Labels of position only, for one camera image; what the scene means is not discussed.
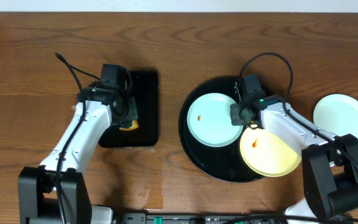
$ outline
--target yellow plate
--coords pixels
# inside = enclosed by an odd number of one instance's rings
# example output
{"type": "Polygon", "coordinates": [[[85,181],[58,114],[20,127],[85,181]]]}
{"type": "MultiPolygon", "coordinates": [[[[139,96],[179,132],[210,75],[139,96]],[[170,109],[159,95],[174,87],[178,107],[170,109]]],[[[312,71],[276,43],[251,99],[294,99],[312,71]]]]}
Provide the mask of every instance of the yellow plate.
{"type": "Polygon", "coordinates": [[[253,171],[267,177],[289,174],[301,161],[284,141],[264,129],[247,128],[241,136],[240,151],[253,171]]]}

